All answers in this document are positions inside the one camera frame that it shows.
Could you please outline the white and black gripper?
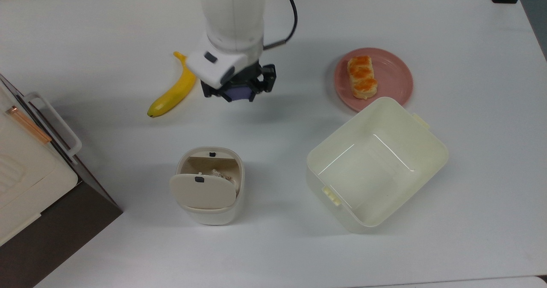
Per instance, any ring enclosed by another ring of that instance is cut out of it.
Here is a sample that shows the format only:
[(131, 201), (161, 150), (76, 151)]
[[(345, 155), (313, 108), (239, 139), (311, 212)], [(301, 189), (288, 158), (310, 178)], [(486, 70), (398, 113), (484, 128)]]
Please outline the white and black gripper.
[(276, 67), (248, 62), (245, 53), (199, 49), (190, 54), (186, 66), (199, 78), (204, 97), (221, 97), (229, 103), (253, 102), (256, 95), (272, 91)]

